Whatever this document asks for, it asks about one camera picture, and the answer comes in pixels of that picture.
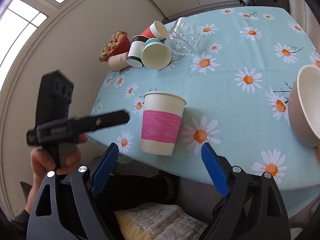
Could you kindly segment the person's left hand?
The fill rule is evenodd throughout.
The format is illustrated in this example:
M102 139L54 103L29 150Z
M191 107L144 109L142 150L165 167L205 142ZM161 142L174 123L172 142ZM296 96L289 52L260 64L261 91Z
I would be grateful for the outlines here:
M81 152L78 148L66 158L66 167L56 170L57 174L68 174L74 172L81 163ZM29 192L25 211L31 213L36 195L45 178L47 171L55 170L55 163L50 154L45 150L33 149L30 153L31 168L33 170L33 185Z

